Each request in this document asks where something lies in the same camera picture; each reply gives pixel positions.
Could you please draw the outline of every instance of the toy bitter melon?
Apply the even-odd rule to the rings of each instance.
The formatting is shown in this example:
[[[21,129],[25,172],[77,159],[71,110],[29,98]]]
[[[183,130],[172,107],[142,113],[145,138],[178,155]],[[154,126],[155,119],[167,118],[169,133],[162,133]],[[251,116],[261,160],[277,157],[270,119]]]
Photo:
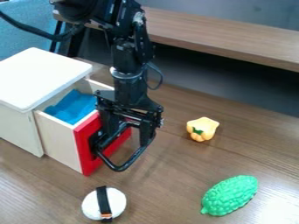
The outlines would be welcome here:
[[[202,199],[202,214],[223,216],[243,207],[257,192],[258,181],[251,176],[238,176],[221,181]]]

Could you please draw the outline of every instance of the toy vegetable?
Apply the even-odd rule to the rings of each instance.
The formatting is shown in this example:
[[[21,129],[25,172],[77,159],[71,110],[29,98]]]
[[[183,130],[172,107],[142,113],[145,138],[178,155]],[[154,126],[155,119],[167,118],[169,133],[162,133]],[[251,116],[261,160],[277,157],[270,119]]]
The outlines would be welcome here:
[[[202,199],[202,214],[223,216],[243,207],[254,197],[258,181],[251,176],[238,176],[221,181]]]
[[[187,123],[187,131],[191,134],[193,140],[204,142],[214,137],[218,126],[219,122],[207,117],[201,117],[198,120],[189,121]]]

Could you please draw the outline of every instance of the blue sponge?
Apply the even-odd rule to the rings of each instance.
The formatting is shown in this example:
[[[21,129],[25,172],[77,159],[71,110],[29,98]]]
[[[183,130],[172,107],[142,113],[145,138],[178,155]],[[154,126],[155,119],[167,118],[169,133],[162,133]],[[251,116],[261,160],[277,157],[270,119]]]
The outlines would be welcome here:
[[[74,125],[95,109],[96,100],[91,94],[72,90],[56,106],[45,109],[45,113]]]

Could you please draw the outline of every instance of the metal screw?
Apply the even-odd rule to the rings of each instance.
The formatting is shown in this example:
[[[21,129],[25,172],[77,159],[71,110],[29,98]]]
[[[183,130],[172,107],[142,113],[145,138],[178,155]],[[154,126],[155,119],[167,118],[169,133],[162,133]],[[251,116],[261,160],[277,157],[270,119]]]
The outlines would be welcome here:
[[[161,119],[161,121],[160,121],[160,126],[161,126],[161,127],[164,126],[164,119]]]

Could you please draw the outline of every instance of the gray wall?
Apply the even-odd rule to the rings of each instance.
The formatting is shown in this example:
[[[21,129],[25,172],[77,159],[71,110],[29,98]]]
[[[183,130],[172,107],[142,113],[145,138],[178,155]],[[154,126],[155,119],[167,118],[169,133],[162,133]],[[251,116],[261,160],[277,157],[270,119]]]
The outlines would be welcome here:
[[[298,0],[137,0],[143,5],[299,30]]]

